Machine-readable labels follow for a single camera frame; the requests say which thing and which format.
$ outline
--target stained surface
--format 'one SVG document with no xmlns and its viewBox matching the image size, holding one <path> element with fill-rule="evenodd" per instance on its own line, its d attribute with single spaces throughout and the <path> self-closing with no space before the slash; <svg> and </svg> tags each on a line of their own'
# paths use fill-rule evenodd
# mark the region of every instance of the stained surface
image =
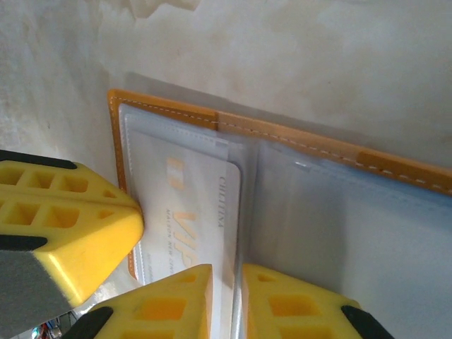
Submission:
<svg viewBox="0 0 452 339">
<path fill-rule="evenodd" d="M 0 146 L 115 181 L 105 95 L 120 87 L 236 102 L 450 167 L 451 11 L 447 0 L 2 1 Z"/>
</svg>

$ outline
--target white card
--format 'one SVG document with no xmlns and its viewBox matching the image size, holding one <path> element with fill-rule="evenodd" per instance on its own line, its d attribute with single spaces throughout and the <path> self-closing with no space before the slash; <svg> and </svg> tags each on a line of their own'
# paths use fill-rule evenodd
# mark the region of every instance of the white card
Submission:
<svg viewBox="0 0 452 339">
<path fill-rule="evenodd" d="M 211 338 L 230 337 L 240 172 L 237 166 L 132 131 L 131 193 L 145 232 L 135 248 L 143 284 L 188 267 L 213 265 Z"/>
</svg>

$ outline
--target card holder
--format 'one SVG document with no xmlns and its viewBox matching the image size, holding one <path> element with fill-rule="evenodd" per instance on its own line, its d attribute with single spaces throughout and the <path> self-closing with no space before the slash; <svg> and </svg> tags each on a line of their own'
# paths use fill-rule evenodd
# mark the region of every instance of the card holder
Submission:
<svg viewBox="0 0 452 339">
<path fill-rule="evenodd" d="M 218 168 L 227 163 L 239 170 L 238 228 L 229 226 L 232 231 L 225 230 L 222 238 L 229 277 L 222 272 L 221 280 L 232 289 L 222 293 L 220 305 L 227 311 L 215 315 L 220 332 L 213 331 L 212 338 L 242 335 L 240 267 L 245 262 L 359 300 L 396 338 L 447 338 L 452 331 L 452 265 L 446 260 L 452 254 L 452 174 L 447 169 L 120 90 L 109 93 L 109 108 L 119 184 L 138 198 L 145 222 L 152 220 L 146 216 L 152 203 L 145 183 L 159 180 L 152 162 L 131 154 L 132 143 L 149 157 L 169 154 L 169 148 L 155 148 L 167 143 L 178 152 L 196 153 L 188 157 L 205 155 L 221 161 Z M 133 133 L 151 138 L 131 141 Z M 145 175 L 135 175 L 131 161 L 142 165 Z M 195 165 L 192 169 L 208 180 L 209 171 Z M 137 177 L 144 178 L 138 185 Z M 175 199 L 184 206 L 193 202 Z M 233 205 L 226 210 L 233 211 Z M 149 283 L 137 270 L 139 251 L 138 246 L 130 257 L 129 270 Z M 207 260 L 215 260 L 209 255 Z"/>
</svg>

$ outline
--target white stitching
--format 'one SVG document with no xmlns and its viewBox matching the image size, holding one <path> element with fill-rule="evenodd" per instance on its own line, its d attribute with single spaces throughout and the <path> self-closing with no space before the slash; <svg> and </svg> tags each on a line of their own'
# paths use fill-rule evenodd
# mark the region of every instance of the white stitching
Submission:
<svg viewBox="0 0 452 339">
<path fill-rule="evenodd" d="M 393 177 L 399 177 L 399 178 L 401 178 L 401 179 L 405 179 L 405 180 L 408 180 L 408 181 L 410 181 L 410 182 L 417 182 L 417 183 L 420 183 L 420 184 L 424 184 L 424 185 L 426 185 L 426 186 L 430 185 L 430 186 L 431 186 L 432 188 L 434 188 L 434 189 L 440 189 L 440 190 L 442 190 L 442 191 L 446 191 L 447 193 L 452 194 L 452 189 L 448 189 L 447 187 L 444 187 L 444 186 L 442 186 L 442 185 L 438 185 L 438 184 L 428 184 L 425 180 L 422 180 L 422 179 L 413 179 L 413 178 L 410 178 L 409 176 L 404 175 L 404 174 L 395 174 L 395 173 L 393 173 L 392 171 L 389 171 L 389 170 L 387 170 L 387 169 L 380 169 L 380 168 L 378 168 L 378 167 L 376 167 L 376 166 L 372 166 L 372 165 L 364 165 L 364 164 L 362 164 L 361 162 L 356 162 L 356 161 L 353 160 L 353 159 L 350 159 L 350 158 L 348 158 L 348 157 L 343 157 L 342 155 L 337 154 L 337 153 L 333 153 L 333 152 L 330 152 L 330 151 L 327 151 L 327 150 L 322 150 L 322 149 L 319 149 L 319 148 L 314 147 L 314 146 L 306 145 L 306 144 L 304 144 L 304 143 L 298 143 L 298 142 L 296 142 L 296 141 L 293 141 L 293 140 L 290 140 L 290 139 L 287 139 L 287 138 L 283 138 L 283 137 L 280 137 L 280 136 L 277 136 L 277 135 L 274 135 L 274 134 L 269 134 L 269 133 L 266 133 L 266 132 L 258 131 L 258 130 L 256 130 L 256 129 L 248 129 L 248 128 L 246 128 L 246 127 L 239 126 L 239 125 L 236 125 L 236 124 L 228 124 L 227 122 L 222 122 L 222 121 L 212 121 L 212 120 L 209 120 L 209 119 L 204 119 L 204 118 L 200 118 L 200 117 L 195 117 L 194 115 L 190 115 L 190 114 L 187 114 L 187 113 L 182 113 L 182 112 L 174 111 L 174 110 L 172 110 L 172 109 L 165 109 L 165 108 L 162 108 L 162 107 L 158 107 L 158 106 L 154 106 L 154 105 L 145 104 L 144 102 L 139 102 L 139 101 L 136 101 L 136 100 L 125 99 L 125 98 L 122 98 L 122 97 L 111 97 L 111 98 L 110 98 L 110 109 L 112 108 L 112 105 L 113 105 L 113 99 L 121 100 L 121 101 L 124 101 L 124 102 L 134 103 L 134 104 L 136 104 L 136 105 L 140 105 L 140 106 L 144 106 L 144 107 L 149 107 L 149 108 L 151 108 L 151 109 L 158 109 L 158 110 L 160 110 L 160 111 L 169 112 L 169 113 L 174 113 L 174 114 L 177 114 L 177 115 L 182 115 L 183 117 L 187 117 L 187 118 L 190 118 L 190 119 L 195 119 L 195 120 L 200 120 L 200 121 L 208 122 L 209 124 L 222 124 L 222 125 L 225 125 L 225 126 L 234 127 L 234 128 L 236 128 L 236 129 L 242 129 L 242 130 L 248 131 L 248 132 L 250 132 L 250 133 L 261 134 L 261 135 L 263 135 L 263 136 L 268 136 L 268 137 L 270 137 L 270 138 L 274 138 L 274 139 L 279 140 L 279 141 L 284 141 L 284 142 L 286 142 L 286 143 L 291 143 L 291 144 L 293 144 L 293 145 L 298 145 L 298 146 L 303 147 L 303 148 L 309 148 L 310 150 L 314 150 L 314 151 L 316 151 L 316 152 L 320 152 L 320 153 L 323 153 L 323 154 L 331 155 L 331 156 L 336 157 L 336 158 L 339 158 L 339 159 L 341 159 L 341 160 L 343 160 L 343 161 L 350 162 L 350 163 L 352 163 L 352 164 L 354 164 L 354 165 L 356 165 L 356 166 L 358 166 L 358 167 L 366 167 L 366 168 L 368 168 L 369 170 L 373 170 L 373 171 L 375 171 L 375 172 L 382 172 L 382 173 L 384 173 L 384 174 L 391 175 L 391 176 L 393 176 Z"/>
</svg>

